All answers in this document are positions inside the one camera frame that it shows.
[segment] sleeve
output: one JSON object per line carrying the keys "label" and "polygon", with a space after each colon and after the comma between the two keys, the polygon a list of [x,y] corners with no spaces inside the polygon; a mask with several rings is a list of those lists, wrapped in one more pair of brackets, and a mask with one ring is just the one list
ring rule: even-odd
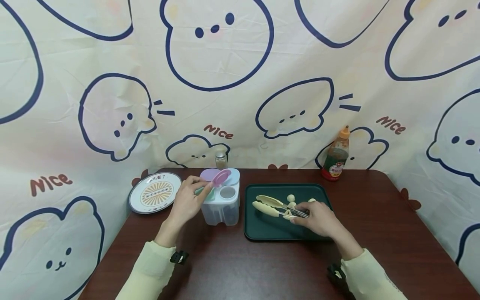
{"label": "sleeve", "polygon": [[342,259],[341,269],[357,300],[407,300],[367,249],[357,258]]}
{"label": "sleeve", "polygon": [[172,276],[173,253],[175,247],[164,248],[153,241],[145,243],[116,300],[156,300]]}

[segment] silver jar lid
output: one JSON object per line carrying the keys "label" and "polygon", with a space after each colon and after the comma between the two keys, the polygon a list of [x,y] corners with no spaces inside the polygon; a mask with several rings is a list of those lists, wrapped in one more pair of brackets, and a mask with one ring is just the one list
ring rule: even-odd
{"label": "silver jar lid", "polygon": [[216,158],[224,158],[225,156],[226,156],[225,152],[222,152],[222,151],[217,151],[215,154]]}

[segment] white plate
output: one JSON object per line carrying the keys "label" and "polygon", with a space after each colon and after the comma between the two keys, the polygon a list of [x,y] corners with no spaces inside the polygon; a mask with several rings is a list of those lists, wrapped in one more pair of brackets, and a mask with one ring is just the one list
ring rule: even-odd
{"label": "white plate", "polygon": [[143,179],[130,192],[128,204],[138,214],[152,214],[169,207],[181,185],[172,173],[157,173]]}

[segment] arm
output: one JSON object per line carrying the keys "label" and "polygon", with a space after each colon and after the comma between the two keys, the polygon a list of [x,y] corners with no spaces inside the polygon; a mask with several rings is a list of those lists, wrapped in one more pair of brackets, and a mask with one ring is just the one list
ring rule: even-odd
{"label": "arm", "polygon": [[[205,187],[196,196],[194,192]],[[212,185],[199,177],[190,176],[182,182],[168,218],[162,223],[153,241],[145,243],[130,276],[116,300],[156,300],[173,273],[170,258],[183,225],[200,210]]]}
{"label": "arm", "polygon": [[291,222],[313,232],[331,237],[342,255],[342,271],[347,277],[350,292],[357,300],[406,300],[403,293],[388,278],[385,270],[367,249],[362,249],[351,233],[343,227],[324,203],[303,202],[297,209],[310,210],[307,219],[293,218]]}

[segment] blue outline drawing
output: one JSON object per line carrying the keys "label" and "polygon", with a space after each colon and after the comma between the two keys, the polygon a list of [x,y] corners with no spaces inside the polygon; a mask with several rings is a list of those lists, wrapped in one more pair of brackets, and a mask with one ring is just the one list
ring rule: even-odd
{"label": "blue outline drawing", "polygon": [[130,0],[127,0],[127,1],[128,1],[128,9],[130,11],[130,21],[131,21],[131,24],[128,27],[128,29],[125,30],[125,32],[123,32],[119,35],[116,35],[116,36],[103,36],[103,35],[99,35],[99,34],[96,34],[94,32],[91,32],[90,30],[87,30],[83,27],[80,27],[77,24],[75,24],[75,23],[69,21],[68,19],[64,18],[62,15],[60,15],[58,12],[56,12],[53,8],[51,8],[48,4],[46,4],[44,0],[37,0],[37,2],[40,3],[40,5],[43,6],[43,8],[45,8],[49,13],[51,13],[54,17],[56,17],[57,19],[59,19],[63,23],[67,24],[71,28],[73,28],[77,31],[80,31],[81,33],[86,34],[88,36],[91,36],[93,38],[96,38],[96,39],[99,39],[99,40],[102,40],[102,41],[107,41],[107,42],[120,41],[120,40],[128,37],[133,32],[132,8],[130,6]]}
{"label": "blue outline drawing", "polygon": [[227,148],[227,152],[226,152],[225,154],[227,155],[227,159],[228,159],[228,154],[229,154],[229,152],[230,152],[230,147],[229,147],[227,144],[224,144],[224,143],[211,144],[206,138],[202,137],[201,135],[189,134],[189,135],[187,135],[186,137],[184,137],[182,140],[177,141],[177,142],[174,142],[173,144],[171,144],[170,146],[167,147],[167,149],[165,150],[165,156],[167,157],[168,161],[170,161],[170,162],[172,162],[172,163],[175,163],[175,164],[178,165],[178,166],[181,166],[181,167],[184,167],[184,168],[188,168],[186,165],[179,164],[179,163],[176,162],[175,160],[170,159],[170,156],[168,155],[168,152],[169,152],[173,147],[175,147],[176,145],[186,142],[186,141],[187,141],[189,138],[191,138],[191,137],[198,137],[198,138],[201,138],[202,140],[204,140],[204,141],[207,143],[207,145],[208,145],[208,149],[213,148],[213,147],[218,146],[218,145],[223,145],[223,146],[225,146],[225,147]]}
{"label": "blue outline drawing", "polygon": [[[328,100],[325,108],[322,110],[322,112],[320,112],[320,114],[318,115],[318,118],[320,119],[320,124],[313,128],[313,129],[307,129],[305,127],[302,127],[300,129],[297,129],[295,131],[292,131],[290,133],[279,133],[278,135],[276,135],[275,137],[269,137],[267,136],[267,133],[268,133],[268,130],[263,128],[260,124],[260,120],[259,120],[259,117],[260,117],[260,112],[262,111],[262,109],[268,104],[268,102],[270,102],[271,100],[273,100],[276,96],[278,96],[279,94],[291,89],[291,88],[294,88],[294,87],[297,87],[299,85],[302,85],[302,84],[309,84],[309,83],[312,83],[312,82],[317,82],[317,81],[327,81],[329,84],[330,84],[330,99]],[[257,114],[255,115],[255,123],[257,124],[257,127],[264,132],[264,137],[267,138],[267,139],[276,139],[277,137],[280,137],[280,136],[289,136],[291,134],[294,134],[294,133],[297,133],[297,132],[301,132],[301,131],[306,131],[306,132],[314,132],[316,130],[319,130],[320,127],[324,124],[324,118],[323,118],[323,114],[330,108],[330,105],[332,104],[332,101],[333,101],[333,96],[335,94],[335,89],[334,89],[334,85],[333,85],[333,80],[329,77],[319,77],[319,78],[312,78],[312,79],[308,79],[308,80],[303,80],[303,81],[299,81],[297,83],[294,83],[294,84],[291,84],[287,87],[284,87],[283,89],[279,90],[278,92],[276,92],[275,94],[271,95],[267,100],[265,100],[264,103],[262,103],[262,105],[260,105],[260,108],[258,108],[257,110]]]}
{"label": "blue outline drawing", "polygon": [[[103,221],[102,221],[102,218],[100,217],[100,215],[98,214],[98,211],[97,211],[97,207],[96,207],[96,204],[95,204],[95,201],[93,201],[92,198],[90,197],[87,197],[87,196],[78,196],[76,197],[75,199],[73,199],[70,203],[68,203],[67,207],[65,208],[65,210],[61,211],[57,208],[54,208],[54,207],[46,207],[46,208],[41,208],[41,209],[38,209],[38,210],[35,210],[31,213],[28,213],[27,215],[25,215],[24,217],[22,217],[21,219],[19,219],[18,221],[16,221],[12,227],[10,227],[10,229],[8,230],[8,233],[7,233],[7,236],[5,238],[5,243],[3,245],[3,254],[2,256],[0,257],[0,272],[3,268],[3,266],[5,265],[5,263],[7,262],[10,254],[12,253],[12,248],[13,248],[13,238],[15,237],[15,233],[17,231],[17,229],[23,224],[25,223],[26,221],[28,221],[29,219],[35,217],[35,216],[38,216],[38,215],[43,215],[43,214],[53,214],[53,215],[56,215],[60,221],[63,221],[65,219],[65,217],[67,216],[68,214],[68,211],[71,209],[71,207],[79,202],[79,201],[86,201],[88,202],[92,208],[93,208],[93,215],[94,217],[97,219],[98,221],[98,224],[100,226],[100,231],[101,231],[101,239],[100,239],[100,248],[98,249],[98,256],[96,258],[96,266],[95,268],[98,267],[98,264],[100,263],[100,258],[102,256],[102,250],[103,250],[103,242],[104,242],[104,238],[105,238],[105,227],[103,225]],[[70,300],[72,299],[73,297],[75,297],[85,286],[86,284],[88,283],[88,281],[90,280],[90,277],[92,276],[92,274],[89,275],[89,277],[84,281],[84,283],[82,283],[82,285],[80,285],[80,287],[74,291],[70,296],[68,296],[67,298],[65,298],[64,300]]]}
{"label": "blue outline drawing", "polygon": [[321,34],[320,32],[318,32],[318,30],[315,29],[315,27],[308,21],[308,18],[307,16],[305,15],[305,13],[303,12],[303,8],[301,7],[301,0],[295,0],[295,8],[297,9],[297,14],[299,15],[300,17],[300,20],[301,22],[303,23],[303,25],[305,26],[305,28],[307,28],[308,31],[310,31],[310,33],[316,37],[319,41],[321,41],[322,43],[324,43],[325,45],[331,47],[331,48],[343,48],[345,46],[348,46],[350,45],[351,43],[355,42],[355,40],[357,40],[357,38],[359,38],[365,31],[367,31],[367,29],[370,27],[370,25],[372,25],[373,22],[375,22],[375,20],[377,19],[377,17],[382,13],[382,11],[384,10],[385,6],[387,6],[387,4],[389,3],[390,0],[386,0],[386,3],[385,5],[382,7],[382,9],[380,9],[380,11],[378,12],[378,14],[375,16],[375,18],[367,25],[367,27],[365,29],[363,29],[356,37],[354,37],[353,39],[351,39],[350,41],[347,41],[347,42],[344,42],[344,43],[336,43],[334,41],[332,41],[331,39],[327,38],[326,36],[324,36],[323,34]]}
{"label": "blue outline drawing", "polygon": [[391,55],[392,55],[392,51],[393,51],[393,48],[395,46],[395,43],[398,41],[398,39],[400,38],[400,36],[402,35],[402,33],[405,31],[405,29],[408,27],[408,25],[410,25],[410,23],[412,23],[412,21],[414,20],[413,19],[413,16],[410,14],[410,9],[413,5],[413,3],[415,2],[415,0],[409,0],[409,2],[407,3],[407,6],[405,7],[405,11],[403,13],[404,17],[405,17],[405,23],[402,25],[402,27],[400,27],[400,29],[398,30],[398,32],[394,35],[392,41],[390,42],[390,44],[388,45],[388,48],[387,48],[387,53],[385,55],[385,69],[388,73],[388,75],[390,75],[390,77],[393,79],[393,80],[397,80],[397,81],[417,81],[417,80],[428,80],[428,79],[433,79],[433,78],[437,78],[437,77],[440,77],[440,76],[443,76],[443,75],[446,75],[446,74],[449,74],[455,70],[458,70],[460,68],[463,68],[471,63],[474,63],[476,61],[479,61],[480,60],[480,55],[477,56],[477,57],[474,57],[470,60],[467,60],[453,68],[450,68],[446,71],[443,71],[443,72],[440,72],[438,74],[433,74],[433,75],[425,75],[425,76],[416,76],[416,77],[400,77],[398,75],[395,74],[395,72],[392,70],[392,67],[390,65],[390,58],[391,58]]}
{"label": "blue outline drawing", "polygon": [[[368,127],[360,126],[360,127],[355,128],[354,130],[350,131],[350,133],[355,132],[355,131],[357,131],[357,130],[365,130],[366,132],[368,132],[368,134],[370,135],[370,140],[369,140],[368,144],[373,144],[373,143],[376,143],[376,142],[380,142],[380,143],[383,143],[383,144],[385,145],[385,150],[384,150],[382,153],[380,153],[380,154],[377,156],[377,158],[373,161],[373,163],[367,168],[367,170],[370,170],[370,169],[377,163],[377,161],[380,159],[380,157],[387,152],[388,148],[390,148],[390,144],[389,144],[386,140],[382,140],[382,139],[376,139],[376,140],[375,140],[373,131],[372,131],[370,128],[368,128]],[[318,167],[319,169],[322,169],[323,166],[318,162],[318,157],[320,156],[320,154],[322,154],[322,152],[323,152],[325,149],[327,149],[328,147],[330,147],[331,144],[333,144],[333,142],[331,142],[331,143],[328,144],[327,146],[323,147],[323,149],[320,150],[320,152],[317,154],[317,157],[315,158],[315,164],[317,165],[317,167]]]}
{"label": "blue outline drawing", "polygon": [[[105,78],[109,78],[109,77],[119,77],[119,78],[123,78],[123,79],[128,79],[128,80],[132,80],[132,81],[135,81],[137,82],[139,85],[141,85],[147,95],[148,95],[148,102],[149,102],[149,106],[148,106],[148,118],[150,120],[153,121],[154,123],[154,126],[152,129],[148,130],[148,131],[140,131],[138,132],[137,134],[137,137],[135,138],[135,142],[133,143],[133,145],[131,146],[131,148],[128,150],[128,154],[126,157],[122,158],[122,159],[117,159],[115,158],[115,151],[108,151],[108,150],[104,150],[104,149],[100,149],[98,148],[97,146],[95,146],[91,141],[90,139],[88,138],[88,134],[84,128],[84,124],[83,124],[83,117],[84,117],[84,104],[85,104],[85,101],[88,97],[88,94],[90,93],[90,91],[92,90],[92,88],[98,83],[100,82],[102,79],[105,79]],[[82,96],[82,99],[80,100],[80,108],[78,109],[78,122],[80,124],[80,129],[82,130],[82,135],[84,136],[84,140],[86,142],[86,144],[90,147],[90,149],[92,149],[93,151],[96,151],[96,152],[99,152],[99,153],[103,153],[103,154],[109,154],[110,155],[110,159],[112,161],[115,161],[115,162],[119,162],[119,161],[123,161],[125,159],[127,159],[130,154],[132,153],[133,149],[137,146],[137,142],[140,138],[140,136],[142,135],[142,133],[144,134],[148,134],[148,133],[151,133],[153,132],[154,130],[156,130],[156,122],[155,120],[152,118],[152,99],[150,97],[150,93],[148,92],[148,89],[146,87],[146,85],[138,78],[136,77],[132,77],[132,76],[128,76],[128,75],[124,75],[124,74],[120,74],[120,73],[106,73],[106,74],[103,74],[103,75],[100,75],[98,76],[96,79],[94,79],[91,84],[88,85],[88,87],[85,89],[85,92]]]}
{"label": "blue outline drawing", "polygon": [[25,23],[22,21],[22,19],[20,19],[17,13],[10,7],[10,5],[8,5],[4,0],[0,0],[0,4],[12,15],[12,17],[15,19],[17,24],[21,27],[21,29],[25,33],[25,36],[28,39],[28,43],[30,43],[30,47],[32,48],[32,52],[36,61],[36,67],[38,69],[35,88],[33,90],[32,95],[30,96],[30,99],[28,99],[28,101],[16,112],[11,113],[8,116],[1,117],[0,124],[5,124],[7,122],[13,121],[23,116],[33,107],[33,105],[35,105],[36,101],[38,100],[38,97],[40,97],[40,92],[42,91],[42,87],[43,87],[43,68],[40,62],[40,55],[38,54],[38,49],[36,48],[35,41],[33,40],[33,37],[30,34],[30,31],[28,30]]}
{"label": "blue outline drawing", "polygon": [[460,238],[460,244],[458,245],[458,255],[455,259],[456,265],[460,266],[460,261],[462,260],[463,253],[465,252],[465,244],[467,243],[467,238],[473,233],[475,230],[480,229],[480,224],[474,224],[468,227],[462,234]]}
{"label": "blue outline drawing", "polygon": [[430,148],[432,148],[432,146],[437,142],[437,137],[438,137],[438,131],[440,129],[440,125],[442,125],[442,122],[444,121],[444,118],[445,116],[448,114],[448,112],[456,105],[458,104],[460,101],[470,97],[471,95],[474,95],[474,94],[477,94],[477,93],[480,93],[480,89],[476,89],[474,91],[471,91],[470,93],[466,94],[465,96],[461,97],[459,100],[455,101],[446,111],[445,113],[442,115],[442,118],[440,119],[440,122],[438,123],[438,126],[437,126],[437,130],[435,130],[435,138],[433,140],[433,142],[430,144],[430,146],[428,147],[427,149],[427,157],[429,160],[433,161],[433,162],[437,162],[439,163],[445,170],[447,171],[450,171],[454,174],[457,174],[457,175],[460,175],[460,176],[465,176],[465,177],[468,177],[470,178],[470,180],[472,180],[473,183],[475,183],[476,185],[480,186],[480,181],[478,179],[475,178],[475,174],[473,173],[466,173],[466,172],[462,172],[462,171],[458,171],[458,170],[455,170],[454,168],[451,168],[449,166],[447,166],[441,158],[434,158],[430,155]]}
{"label": "blue outline drawing", "polygon": [[168,0],[162,0],[161,3],[160,3],[160,18],[162,19],[162,22],[165,25],[165,27],[167,27],[167,29],[168,29],[167,30],[167,37],[165,39],[165,52],[166,52],[166,55],[167,55],[168,66],[170,67],[170,69],[171,69],[172,73],[175,75],[175,77],[178,80],[180,80],[182,83],[184,83],[184,84],[188,85],[189,87],[194,88],[196,90],[205,91],[205,92],[215,92],[215,91],[227,90],[229,88],[233,88],[233,87],[235,87],[237,85],[240,85],[240,84],[244,83],[245,81],[249,80],[250,77],[252,77],[253,75],[255,75],[255,73],[258,72],[258,70],[262,67],[262,65],[267,60],[267,57],[270,54],[270,50],[272,49],[272,46],[273,46],[274,31],[275,31],[274,26],[273,26],[273,20],[272,20],[272,16],[270,15],[270,12],[268,11],[267,7],[262,2],[262,0],[252,0],[260,7],[262,12],[264,13],[264,15],[266,17],[266,20],[267,20],[267,23],[268,23],[268,29],[269,29],[269,32],[270,32],[267,49],[265,50],[265,54],[263,55],[263,57],[260,60],[260,62],[258,63],[258,65],[250,73],[248,73],[245,77],[237,80],[234,83],[227,84],[227,85],[224,85],[224,86],[203,87],[203,86],[194,85],[193,83],[188,82],[186,79],[184,79],[175,70],[175,67],[173,66],[172,58],[171,58],[171,55],[170,55],[170,40],[171,40],[171,36],[172,36],[172,32],[173,32],[173,26],[170,25],[170,23],[167,21],[167,18],[165,17],[165,5],[166,5],[167,1]]}

